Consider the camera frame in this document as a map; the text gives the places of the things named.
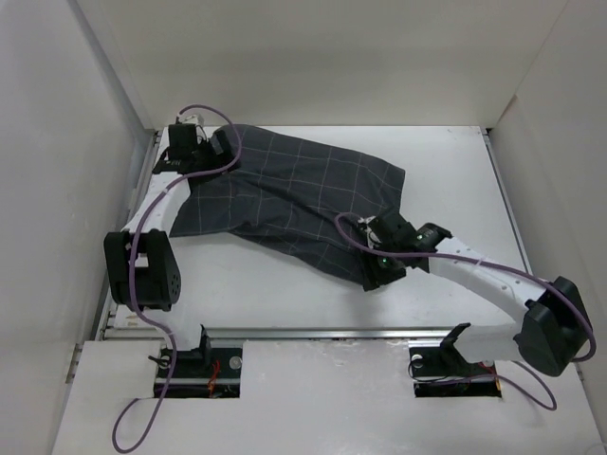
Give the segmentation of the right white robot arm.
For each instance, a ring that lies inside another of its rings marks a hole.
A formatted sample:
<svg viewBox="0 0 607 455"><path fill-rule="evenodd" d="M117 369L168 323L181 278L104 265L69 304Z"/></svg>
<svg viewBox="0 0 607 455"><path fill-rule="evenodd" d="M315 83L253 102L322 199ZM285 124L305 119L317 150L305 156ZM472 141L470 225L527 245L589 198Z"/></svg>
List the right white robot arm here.
<svg viewBox="0 0 607 455"><path fill-rule="evenodd" d="M579 290L564 277L545 282L508 271L447 229L433 223L415 228L393 210L360 218L357 227L366 240L362 257L373 287L418 268L461 285L510 317L501 325L456 325L439 351L439 361L450 373L482 361L522 360L557 377L589 339L592 326Z"/></svg>

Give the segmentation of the dark grey checked pillowcase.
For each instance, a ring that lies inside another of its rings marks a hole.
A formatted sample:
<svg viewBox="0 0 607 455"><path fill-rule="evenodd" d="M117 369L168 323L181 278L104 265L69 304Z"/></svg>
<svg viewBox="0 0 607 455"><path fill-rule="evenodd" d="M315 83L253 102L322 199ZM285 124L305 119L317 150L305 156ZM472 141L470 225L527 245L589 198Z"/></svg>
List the dark grey checked pillowcase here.
<svg viewBox="0 0 607 455"><path fill-rule="evenodd" d="M345 232L362 242L359 217L399 208L403 169L372 155L250 125L222 127L213 136L242 150L239 166L193 186L172 237L227 232L366 291L404 276L341 237Z"/></svg>

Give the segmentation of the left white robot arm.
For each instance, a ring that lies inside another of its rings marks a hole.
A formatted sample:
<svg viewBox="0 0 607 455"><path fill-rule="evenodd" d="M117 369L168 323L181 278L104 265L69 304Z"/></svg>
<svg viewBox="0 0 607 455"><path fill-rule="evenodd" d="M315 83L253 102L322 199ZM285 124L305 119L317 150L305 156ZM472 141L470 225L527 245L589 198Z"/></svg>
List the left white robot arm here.
<svg viewBox="0 0 607 455"><path fill-rule="evenodd" d="M177 215L197 184L238 167L238 148L224 131L202 135L197 123L175 123L165 132L147 192L132 219L109 232L103 250L113 301L168 338L171 355L187 373L212 366L204 327L178 303L181 274L169 240Z"/></svg>

